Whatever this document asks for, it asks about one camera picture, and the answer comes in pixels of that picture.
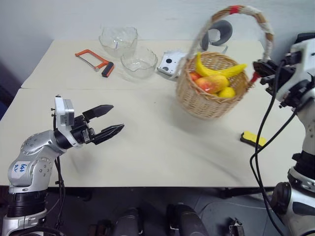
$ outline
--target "basket handle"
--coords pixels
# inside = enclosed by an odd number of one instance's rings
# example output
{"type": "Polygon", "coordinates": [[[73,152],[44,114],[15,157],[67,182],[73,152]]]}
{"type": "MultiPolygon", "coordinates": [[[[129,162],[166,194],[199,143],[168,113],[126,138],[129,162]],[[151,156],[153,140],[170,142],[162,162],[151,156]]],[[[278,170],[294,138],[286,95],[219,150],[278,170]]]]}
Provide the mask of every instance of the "basket handle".
{"type": "Polygon", "coordinates": [[[231,14],[245,14],[249,16],[253,16],[256,20],[257,23],[259,24],[260,28],[265,32],[266,36],[266,49],[263,53],[263,61],[267,61],[269,59],[271,50],[272,50],[272,44],[273,44],[273,31],[270,26],[270,24],[267,22],[265,17],[262,15],[261,11],[251,7],[251,6],[243,6],[243,5],[234,5],[234,6],[229,6],[216,14],[214,14],[204,25],[204,27],[200,30],[199,34],[197,35],[196,39],[192,43],[192,46],[186,56],[186,59],[192,59],[195,54],[195,50],[199,43],[201,42],[203,36],[208,32],[209,28],[212,26],[212,24],[222,18],[224,18],[227,15],[231,14]]]}

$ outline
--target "table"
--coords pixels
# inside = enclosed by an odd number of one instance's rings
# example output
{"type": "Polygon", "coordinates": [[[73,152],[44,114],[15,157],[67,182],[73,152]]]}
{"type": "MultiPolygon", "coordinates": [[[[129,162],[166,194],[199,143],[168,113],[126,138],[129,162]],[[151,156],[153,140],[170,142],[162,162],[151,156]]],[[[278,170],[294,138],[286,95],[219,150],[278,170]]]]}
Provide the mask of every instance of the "table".
{"type": "MultiPolygon", "coordinates": [[[[257,85],[230,113],[204,121],[177,104],[175,82],[168,89],[151,90],[20,89],[0,122],[0,185],[8,185],[7,168],[21,143],[52,129],[50,108],[56,94],[72,100],[76,116],[100,104],[114,105],[107,115],[91,121],[96,132],[113,124],[126,125],[100,145],[71,148],[61,156],[68,187],[257,186],[249,166],[254,148],[239,138],[244,130],[257,132],[270,95],[257,85]]],[[[275,105],[263,136],[269,139],[290,115],[290,109],[275,105]]],[[[261,153],[266,186],[286,181],[294,164],[291,156],[301,150],[303,138],[304,128],[295,118],[261,153]]],[[[55,170],[50,186],[56,179],[55,170]]]]}
{"type": "MultiPolygon", "coordinates": [[[[139,41],[161,59],[169,49],[188,51],[191,41],[139,41]]],[[[119,60],[109,78],[94,72],[74,56],[83,49],[108,58],[97,41],[54,41],[34,72],[23,83],[0,122],[0,185],[8,185],[7,168],[18,156],[21,143],[30,135],[52,129],[50,108],[54,96],[71,99],[76,116],[100,104],[115,106],[106,116],[91,121],[99,132],[113,124],[125,128],[98,146],[71,148],[61,157],[68,187],[105,186],[257,186],[249,157],[254,148],[239,141],[244,130],[257,132],[271,99],[256,84],[243,100],[220,119],[204,121],[186,113],[175,99],[175,82],[163,74],[130,81],[119,60]]],[[[210,46],[210,51],[222,52],[210,46]]],[[[226,54],[239,63],[261,57],[258,41],[229,41],[226,54]]],[[[267,139],[291,115],[289,108],[274,105],[263,136],[267,139]]],[[[300,152],[304,127],[295,118],[260,155],[266,186],[286,181],[293,153],[300,152]]],[[[50,186],[57,179],[54,171],[50,186]]]]}
{"type": "MultiPolygon", "coordinates": [[[[138,46],[145,46],[156,53],[157,65],[160,64],[163,52],[181,49],[187,52],[191,41],[138,41],[138,46]]],[[[225,45],[209,46],[209,51],[222,52],[225,45]]],[[[246,72],[252,75],[252,62],[262,57],[262,46],[259,41],[231,41],[226,54],[238,63],[247,63],[246,72]]],[[[173,82],[164,79],[164,74],[156,72],[145,83],[132,80],[123,70],[120,59],[106,55],[98,41],[53,41],[50,48],[35,68],[34,72],[22,84],[26,89],[168,89],[173,82]],[[115,69],[109,76],[101,75],[102,69],[95,72],[75,53],[90,49],[105,59],[113,61],[115,69]]]]}

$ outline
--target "white label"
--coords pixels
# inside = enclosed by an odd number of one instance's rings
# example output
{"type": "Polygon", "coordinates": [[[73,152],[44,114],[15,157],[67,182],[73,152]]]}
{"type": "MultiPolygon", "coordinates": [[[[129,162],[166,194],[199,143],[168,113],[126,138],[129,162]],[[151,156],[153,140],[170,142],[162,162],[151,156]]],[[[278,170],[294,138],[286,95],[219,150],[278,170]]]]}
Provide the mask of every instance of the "white label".
{"type": "Polygon", "coordinates": [[[11,171],[11,177],[12,178],[21,178],[22,175],[26,173],[27,167],[29,165],[30,161],[17,161],[15,162],[12,171],[11,171]]]}

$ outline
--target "yellow sponge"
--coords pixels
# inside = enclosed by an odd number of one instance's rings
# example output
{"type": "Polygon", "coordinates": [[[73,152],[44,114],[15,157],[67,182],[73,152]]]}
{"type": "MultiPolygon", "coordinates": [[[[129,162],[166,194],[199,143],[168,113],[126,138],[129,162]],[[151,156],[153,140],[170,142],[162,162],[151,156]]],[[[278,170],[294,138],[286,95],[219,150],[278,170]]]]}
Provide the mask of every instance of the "yellow sponge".
{"type": "MultiPolygon", "coordinates": [[[[249,145],[256,146],[257,135],[253,134],[249,131],[244,131],[241,135],[240,140],[244,143],[249,144],[249,145]]],[[[260,136],[259,142],[258,142],[258,147],[261,148],[262,146],[264,146],[266,144],[266,142],[267,142],[267,140],[260,136]]]]}

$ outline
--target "yellow object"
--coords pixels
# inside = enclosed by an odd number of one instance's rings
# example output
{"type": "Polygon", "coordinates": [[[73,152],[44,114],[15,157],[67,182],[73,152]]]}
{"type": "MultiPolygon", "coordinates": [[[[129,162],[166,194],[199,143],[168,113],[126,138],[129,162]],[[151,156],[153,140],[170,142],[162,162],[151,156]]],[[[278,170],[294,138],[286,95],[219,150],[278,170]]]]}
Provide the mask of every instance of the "yellow object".
{"type": "Polygon", "coordinates": [[[235,96],[235,90],[232,87],[226,87],[219,92],[219,97],[232,98],[235,96]]]}
{"type": "Polygon", "coordinates": [[[202,64],[201,53],[198,52],[196,55],[196,72],[203,77],[211,75],[224,75],[225,77],[229,78],[241,73],[246,68],[246,66],[246,64],[240,64],[224,70],[211,70],[202,64]]]}
{"type": "Polygon", "coordinates": [[[230,85],[230,82],[229,80],[224,76],[224,75],[212,75],[212,76],[207,76],[207,77],[204,77],[205,79],[207,79],[209,82],[211,83],[216,83],[219,85],[220,90],[222,90],[223,88],[227,87],[230,85]]]}
{"type": "MultiPolygon", "coordinates": [[[[255,146],[257,140],[257,135],[253,134],[249,131],[244,131],[244,133],[241,135],[241,141],[244,143],[248,143],[252,146],[255,146]]],[[[258,146],[261,148],[266,144],[267,140],[260,136],[258,146]]]]}
{"type": "Polygon", "coordinates": [[[229,85],[228,79],[223,75],[201,77],[195,83],[207,93],[216,93],[229,85]]]}

